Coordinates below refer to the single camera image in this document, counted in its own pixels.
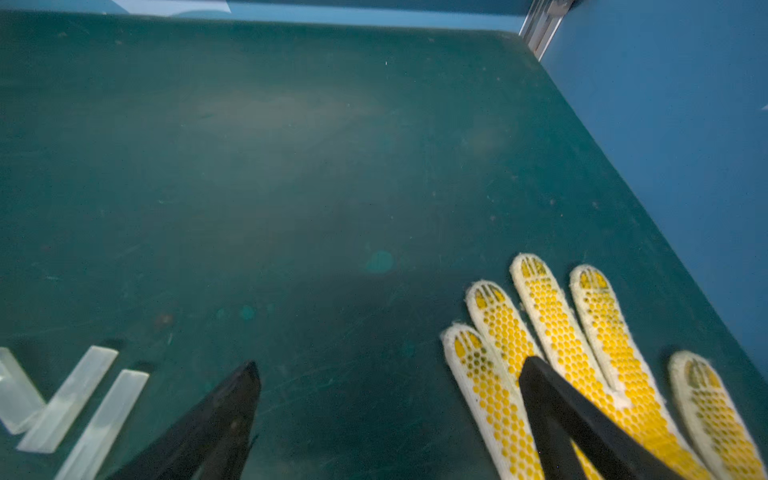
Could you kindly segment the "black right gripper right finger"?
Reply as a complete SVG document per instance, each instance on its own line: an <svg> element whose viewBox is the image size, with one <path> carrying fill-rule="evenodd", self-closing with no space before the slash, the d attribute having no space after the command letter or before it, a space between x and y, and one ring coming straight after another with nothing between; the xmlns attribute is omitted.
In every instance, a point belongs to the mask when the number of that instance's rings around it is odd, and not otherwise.
<svg viewBox="0 0 768 480"><path fill-rule="evenodd" d="M525 360L519 385L547 479L584 479L577 451L583 452L604 479L680 477L541 358Z"/></svg>

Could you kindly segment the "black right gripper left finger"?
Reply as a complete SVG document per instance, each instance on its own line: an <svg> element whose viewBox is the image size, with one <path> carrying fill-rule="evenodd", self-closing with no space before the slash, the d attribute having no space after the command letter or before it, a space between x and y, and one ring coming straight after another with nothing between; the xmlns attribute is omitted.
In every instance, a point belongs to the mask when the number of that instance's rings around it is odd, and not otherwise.
<svg viewBox="0 0 768 480"><path fill-rule="evenodd" d="M237 367L113 479L239 479L261 392L255 362Z"/></svg>

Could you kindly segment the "translucent white knife cap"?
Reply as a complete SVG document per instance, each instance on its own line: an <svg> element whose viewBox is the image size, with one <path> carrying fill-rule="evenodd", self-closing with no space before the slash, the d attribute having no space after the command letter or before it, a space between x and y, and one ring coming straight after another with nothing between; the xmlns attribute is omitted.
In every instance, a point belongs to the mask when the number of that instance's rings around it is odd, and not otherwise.
<svg viewBox="0 0 768 480"><path fill-rule="evenodd" d="M29 430L46 403L12 352L1 348L1 422L12 435Z"/></svg>

